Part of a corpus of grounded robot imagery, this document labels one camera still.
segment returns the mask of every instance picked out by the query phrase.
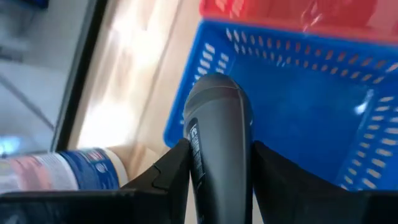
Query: black handheld barcode scanner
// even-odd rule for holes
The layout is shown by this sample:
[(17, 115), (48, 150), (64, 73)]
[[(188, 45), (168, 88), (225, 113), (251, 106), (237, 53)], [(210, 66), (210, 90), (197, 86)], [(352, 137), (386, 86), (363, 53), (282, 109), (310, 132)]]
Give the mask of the black handheld barcode scanner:
[(246, 94), (226, 75), (207, 75), (191, 90), (183, 115), (198, 223), (251, 223), (252, 111)]

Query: red plastic basket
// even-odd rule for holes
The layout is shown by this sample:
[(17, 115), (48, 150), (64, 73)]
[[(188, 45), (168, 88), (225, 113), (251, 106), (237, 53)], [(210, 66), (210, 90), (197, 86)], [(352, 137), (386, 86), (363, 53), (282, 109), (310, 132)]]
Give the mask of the red plastic basket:
[(398, 43), (397, 0), (202, 0), (209, 19)]

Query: blue bottle label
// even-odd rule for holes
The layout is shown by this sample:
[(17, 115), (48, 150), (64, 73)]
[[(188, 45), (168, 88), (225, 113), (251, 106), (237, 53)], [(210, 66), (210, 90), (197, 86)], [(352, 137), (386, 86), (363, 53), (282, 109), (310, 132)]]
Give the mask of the blue bottle label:
[(62, 152), (72, 168), (80, 190), (113, 190), (119, 178), (112, 161), (102, 149)]

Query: scanner label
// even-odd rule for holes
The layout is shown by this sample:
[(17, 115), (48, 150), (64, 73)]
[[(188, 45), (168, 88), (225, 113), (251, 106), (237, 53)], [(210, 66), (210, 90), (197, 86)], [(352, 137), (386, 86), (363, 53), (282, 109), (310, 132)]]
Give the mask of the scanner label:
[(192, 179), (196, 184), (196, 189), (199, 189), (199, 187), (201, 186), (202, 177), (205, 175), (205, 171), (203, 169), (203, 163), (201, 159), (200, 132), (197, 122), (192, 126), (191, 130), (189, 131), (189, 138), (191, 142), (193, 156), (194, 174), (192, 175)]

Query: blue plastic basket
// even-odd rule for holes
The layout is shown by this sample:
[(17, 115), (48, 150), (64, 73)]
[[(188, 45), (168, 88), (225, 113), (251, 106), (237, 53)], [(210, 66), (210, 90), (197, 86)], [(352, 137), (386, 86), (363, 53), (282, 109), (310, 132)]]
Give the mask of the blue plastic basket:
[(183, 106), (207, 73), (251, 100), (253, 138), (348, 190), (398, 189), (398, 50), (222, 22), (197, 32), (164, 140), (183, 137)]

